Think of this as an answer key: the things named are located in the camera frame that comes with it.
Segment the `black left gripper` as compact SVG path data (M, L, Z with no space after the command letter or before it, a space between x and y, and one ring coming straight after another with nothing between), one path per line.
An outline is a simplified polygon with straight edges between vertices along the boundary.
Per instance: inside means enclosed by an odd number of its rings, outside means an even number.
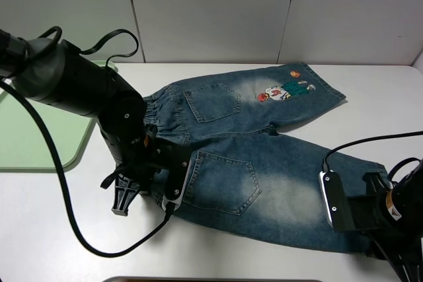
M156 125L145 126L143 132L143 137L133 139L123 147L121 170L125 177L119 176L114 182L112 212L115 215L127 217L136 195L150 193L154 178L161 171L166 170L169 175L167 168L174 147L190 147L157 137Z

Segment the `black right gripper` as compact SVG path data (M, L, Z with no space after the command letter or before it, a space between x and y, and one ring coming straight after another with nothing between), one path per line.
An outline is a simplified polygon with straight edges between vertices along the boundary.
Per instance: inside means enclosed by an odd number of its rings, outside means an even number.
M395 220L388 215L385 199L392 187L378 172L366 172L362 180L365 194L346 196L345 231L401 232Z

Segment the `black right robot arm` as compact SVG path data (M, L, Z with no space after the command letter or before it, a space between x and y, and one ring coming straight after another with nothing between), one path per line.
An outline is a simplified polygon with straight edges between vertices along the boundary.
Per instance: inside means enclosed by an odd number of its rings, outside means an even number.
M366 235L373 255L387 260L401 281L421 281L422 160L404 159L387 177L364 174L365 194L346 198L343 229Z

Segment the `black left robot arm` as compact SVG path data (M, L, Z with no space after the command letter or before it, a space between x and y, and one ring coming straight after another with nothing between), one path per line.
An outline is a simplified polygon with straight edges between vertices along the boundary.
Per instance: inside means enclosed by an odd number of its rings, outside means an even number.
M95 119L116 163L101 183L114 188L112 210L127 215L137 194L150 191L154 176L169 175L162 207L176 211L182 203L191 150L157 137L152 104L108 65L88 60L64 40L54 26L27 41L1 33L1 77L10 79L23 97L73 114Z

